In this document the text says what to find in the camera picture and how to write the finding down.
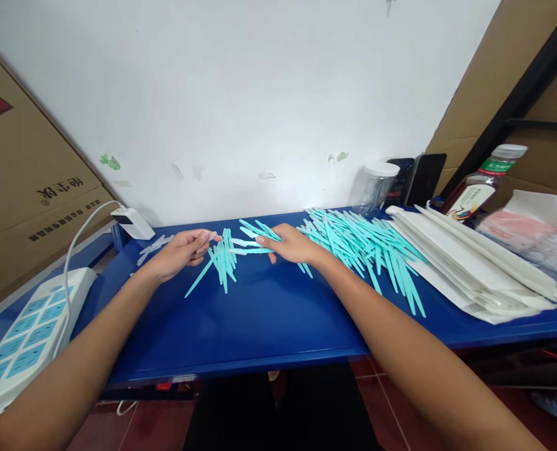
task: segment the plastic bottle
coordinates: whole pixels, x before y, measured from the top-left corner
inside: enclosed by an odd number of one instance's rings
[[[373,161],[364,165],[364,190],[359,196],[359,202],[353,212],[364,217],[374,217],[385,203],[387,193],[399,173],[399,166]]]
[[[501,177],[524,155],[527,146],[500,144],[477,172],[460,182],[441,212],[460,222],[470,218],[499,188]]]

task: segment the pile of teal plastic sticks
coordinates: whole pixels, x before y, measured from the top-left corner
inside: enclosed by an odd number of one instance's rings
[[[367,221],[353,212],[338,212],[335,210],[323,210],[313,208],[305,210],[310,215],[311,221],[304,219],[304,225],[297,230],[304,233],[313,242],[324,247],[343,262],[352,271],[355,270],[362,278],[368,271],[374,289],[382,294],[378,277],[382,268],[386,270],[396,293],[401,292],[407,298],[410,311],[416,315],[416,309],[426,318],[424,307],[416,290],[412,276],[418,273],[407,263],[407,261],[425,261],[426,259],[408,240],[402,237],[387,220],[373,219]],[[255,220],[255,225],[239,219],[242,224],[241,230],[249,238],[255,240],[257,236],[263,236],[276,241],[281,241],[270,227]],[[248,254],[267,254],[272,252],[258,244],[256,241],[245,241],[232,238],[230,229],[222,232],[222,241],[207,252],[211,257],[197,279],[194,281],[185,298],[197,286],[211,265],[217,270],[219,282],[224,286],[224,292],[228,293],[228,277],[236,282],[234,270],[236,268],[236,256]],[[298,263],[302,272],[313,279],[310,268],[305,263]]]
[[[243,227],[241,227],[241,230],[249,238],[255,239],[257,236],[263,236],[266,238],[273,239],[275,241],[282,241],[282,238],[280,238],[280,236],[274,233],[274,231],[270,229],[266,224],[262,224],[257,219],[255,220],[255,223],[258,225],[258,227],[254,227],[253,225],[249,224],[247,221],[243,219],[239,219],[239,222],[243,225]],[[232,244],[238,244],[239,246],[254,246],[259,248],[259,249],[234,249],[234,248],[231,249],[230,252],[233,252],[235,254],[240,254],[240,255],[267,254],[272,252],[270,249],[262,248],[256,241],[243,241],[243,240],[232,239]],[[299,268],[303,273],[307,273],[307,275],[312,279],[314,278],[314,276],[312,276],[311,274],[310,267],[307,264],[297,263],[297,266],[299,266]]]
[[[236,255],[230,252],[230,249],[233,248],[231,243],[231,232],[230,229],[224,229],[222,232],[222,241],[216,244],[212,249],[208,249],[207,253],[211,257],[209,262],[203,267],[199,276],[193,284],[191,285],[190,289],[184,295],[186,298],[190,292],[197,286],[200,280],[205,276],[207,270],[213,264],[216,267],[217,275],[220,279],[220,285],[224,286],[224,292],[228,294],[228,277],[232,279],[232,281],[236,282],[236,277],[234,277],[234,270],[236,268]]]
[[[353,212],[338,212],[313,208],[305,210],[312,221],[303,220],[297,230],[330,251],[362,278],[368,271],[374,289],[382,294],[377,275],[385,268],[396,293],[407,298],[410,311],[416,307],[426,318],[424,307],[414,285],[418,273],[406,260],[426,261],[421,253],[402,237],[387,220],[374,218],[371,222]]]

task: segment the plastic jar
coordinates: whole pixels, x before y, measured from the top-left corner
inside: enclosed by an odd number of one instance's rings
[[[364,217],[374,217],[383,207],[387,193],[400,167],[391,163],[373,161],[364,165],[364,189],[358,196],[358,203],[353,207],[354,213]]]

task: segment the stack of paper bags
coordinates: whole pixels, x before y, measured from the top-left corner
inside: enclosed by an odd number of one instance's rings
[[[389,207],[394,227],[429,261],[407,262],[464,312],[491,324],[557,308],[557,282],[529,262],[432,209]]]

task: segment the dark pants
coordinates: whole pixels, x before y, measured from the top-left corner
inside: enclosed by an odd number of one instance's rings
[[[288,370],[278,410],[267,373],[210,380],[184,444],[185,451],[321,447],[382,449],[349,365]]]

